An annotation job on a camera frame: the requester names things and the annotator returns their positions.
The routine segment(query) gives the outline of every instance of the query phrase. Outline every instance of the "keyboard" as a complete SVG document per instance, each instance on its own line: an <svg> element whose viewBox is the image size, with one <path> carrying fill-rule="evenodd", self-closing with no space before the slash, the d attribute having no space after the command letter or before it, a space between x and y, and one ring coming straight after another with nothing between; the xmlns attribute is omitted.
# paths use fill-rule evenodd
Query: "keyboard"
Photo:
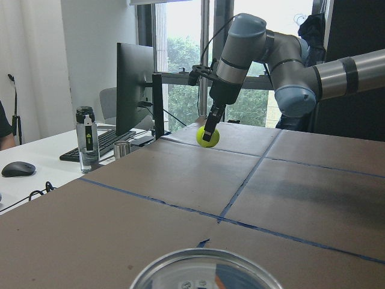
<svg viewBox="0 0 385 289"><path fill-rule="evenodd" d="M97 137L99 141L99 153L100 156L105 155L107 152L114 149L114 142L119 140L128 140L135 135L135 131L128 131L122 135L115 135L116 130L112 129L105 132ZM65 154L62 154L59 159L61 161L75 161L80 162L79 160L79 150L74 148Z"/></svg>

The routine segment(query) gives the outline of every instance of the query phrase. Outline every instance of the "person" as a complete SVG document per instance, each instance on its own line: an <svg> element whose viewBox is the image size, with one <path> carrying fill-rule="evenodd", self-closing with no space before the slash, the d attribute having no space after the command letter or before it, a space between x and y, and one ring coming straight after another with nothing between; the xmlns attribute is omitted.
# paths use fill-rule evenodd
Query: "person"
<svg viewBox="0 0 385 289"><path fill-rule="evenodd" d="M12 133L12 126L5 116L4 107L0 101L0 151L16 146Z"/></svg>

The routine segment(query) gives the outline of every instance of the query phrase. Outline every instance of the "plastic container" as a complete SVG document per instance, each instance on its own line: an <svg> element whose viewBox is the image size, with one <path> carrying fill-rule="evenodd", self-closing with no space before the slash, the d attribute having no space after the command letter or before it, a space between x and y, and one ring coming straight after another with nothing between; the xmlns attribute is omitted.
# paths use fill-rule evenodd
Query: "plastic container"
<svg viewBox="0 0 385 289"><path fill-rule="evenodd" d="M92 107L78 107L76 109L76 135L80 169L88 173L99 165L99 144L97 140L97 126Z"/></svg>
<svg viewBox="0 0 385 289"><path fill-rule="evenodd" d="M282 289L257 264L217 249L179 250L148 265L130 289Z"/></svg>

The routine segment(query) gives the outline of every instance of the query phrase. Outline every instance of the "bottle cap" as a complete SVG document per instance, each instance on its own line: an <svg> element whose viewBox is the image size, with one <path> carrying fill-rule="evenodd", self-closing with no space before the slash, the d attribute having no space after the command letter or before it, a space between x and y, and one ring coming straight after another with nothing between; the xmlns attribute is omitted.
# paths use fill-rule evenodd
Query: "bottle cap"
<svg viewBox="0 0 385 289"><path fill-rule="evenodd" d="M90 116L92 122L95 121L95 114L92 107L81 106L76 109L77 123L84 123L85 116Z"/></svg>

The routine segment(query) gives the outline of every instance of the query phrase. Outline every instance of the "yellow tennis ball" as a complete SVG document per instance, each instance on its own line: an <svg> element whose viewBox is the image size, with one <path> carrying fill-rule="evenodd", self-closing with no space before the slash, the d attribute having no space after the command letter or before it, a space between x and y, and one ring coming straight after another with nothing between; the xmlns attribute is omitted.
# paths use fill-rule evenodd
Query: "yellow tennis ball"
<svg viewBox="0 0 385 289"><path fill-rule="evenodd" d="M212 148L219 142L219 131L215 129L214 133L211 136L210 141L203 140L203 135L205 134L205 127L201 126L197 131L197 142L200 146L204 148Z"/></svg>

